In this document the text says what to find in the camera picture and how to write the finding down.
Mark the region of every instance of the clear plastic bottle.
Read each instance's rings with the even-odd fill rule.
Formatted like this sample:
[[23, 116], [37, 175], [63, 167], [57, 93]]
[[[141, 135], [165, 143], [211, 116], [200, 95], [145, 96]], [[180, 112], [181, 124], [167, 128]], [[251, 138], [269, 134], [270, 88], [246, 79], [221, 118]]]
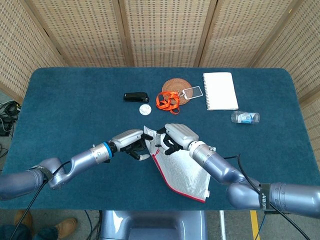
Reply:
[[260, 114], [257, 112], [234, 111], [231, 121], [236, 124], [257, 124], [260, 121]]

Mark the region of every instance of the table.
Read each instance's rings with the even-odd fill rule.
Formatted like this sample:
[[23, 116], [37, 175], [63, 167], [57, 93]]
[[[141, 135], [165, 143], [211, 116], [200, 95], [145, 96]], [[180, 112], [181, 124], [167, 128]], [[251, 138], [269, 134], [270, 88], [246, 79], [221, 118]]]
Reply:
[[[180, 107], [178, 115], [156, 108], [155, 98], [171, 78], [204, 92], [203, 73], [231, 72], [239, 110], [260, 113], [257, 125], [231, 122], [232, 111], [207, 111], [205, 97]], [[124, 102], [127, 92], [147, 92], [152, 112]], [[262, 183], [319, 185], [319, 171], [293, 81], [280, 68], [51, 67], [30, 78], [3, 174], [24, 171], [43, 159], [62, 162], [128, 129], [189, 126], [222, 156], [241, 153], [247, 174]], [[237, 166], [235, 160], [230, 162]], [[59, 190], [45, 186], [34, 209], [230, 210], [226, 186], [211, 179], [210, 197], [200, 203], [171, 191], [151, 158], [136, 161], [118, 153]], [[25, 208], [33, 194], [0, 202]]]

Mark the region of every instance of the blue ring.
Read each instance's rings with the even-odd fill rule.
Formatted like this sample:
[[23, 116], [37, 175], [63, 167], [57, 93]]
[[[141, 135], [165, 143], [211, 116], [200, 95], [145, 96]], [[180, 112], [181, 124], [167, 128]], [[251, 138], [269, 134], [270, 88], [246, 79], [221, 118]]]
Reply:
[[109, 145], [106, 142], [103, 142], [103, 145], [106, 147], [106, 149], [108, 150], [109, 153], [109, 157], [112, 158], [112, 153], [111, 153], [111, 149], [109, 147]]

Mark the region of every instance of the white notebook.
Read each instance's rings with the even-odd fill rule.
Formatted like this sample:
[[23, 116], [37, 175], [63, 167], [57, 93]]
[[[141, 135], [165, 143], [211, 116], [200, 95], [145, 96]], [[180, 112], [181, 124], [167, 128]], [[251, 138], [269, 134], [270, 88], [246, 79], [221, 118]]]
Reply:
[[206, 105], [208, 110], [237, 110], [234, 81], [230, 72], [203, 74]]

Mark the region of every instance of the person's foot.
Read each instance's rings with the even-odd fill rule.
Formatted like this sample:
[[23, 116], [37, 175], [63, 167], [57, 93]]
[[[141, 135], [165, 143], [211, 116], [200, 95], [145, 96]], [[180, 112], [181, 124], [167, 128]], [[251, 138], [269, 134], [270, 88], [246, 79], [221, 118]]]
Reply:
[[58, 238], [63, 239], [70, 234], [72, 234], [77, 227], [77, 219], [75, 218], [67, 218], [60, 222], [59, 224], [55, 225], [58, 229]]
[[[14, 221], [13, 224], [17, 225], [18, 222], [20, 221], [21, 217], [23, 216], [23, 214], [25, 213], [25, 210], [18, 210], [14, 216]], [[25, 215], [24, 219], [21, 222], [22, 224], [26, 225], [28, 227], [28, 229], [30, 229], [30, 231], [33, 233], [33, 225], [32, 225], [32, 215], [31, 213], [28, 211], [27, 214]]]

